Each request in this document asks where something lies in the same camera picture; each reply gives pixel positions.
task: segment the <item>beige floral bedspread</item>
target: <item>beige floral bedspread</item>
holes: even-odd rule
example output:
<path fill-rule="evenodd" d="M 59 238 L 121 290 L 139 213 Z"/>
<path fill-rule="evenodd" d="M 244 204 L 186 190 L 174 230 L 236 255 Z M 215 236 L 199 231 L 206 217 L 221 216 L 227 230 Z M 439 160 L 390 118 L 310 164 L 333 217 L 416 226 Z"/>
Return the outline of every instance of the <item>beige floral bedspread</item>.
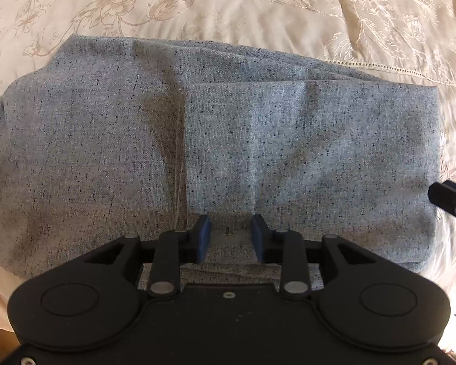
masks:
<path fill-rule="evenodd" d="M 456 181 L 456 0 L 0 0 L 0 95 L 73 33 L 237 43 L 437 85 L 441 179 Z M 456 304 L 456 221 L 437 218 L 424 274 Z"/>

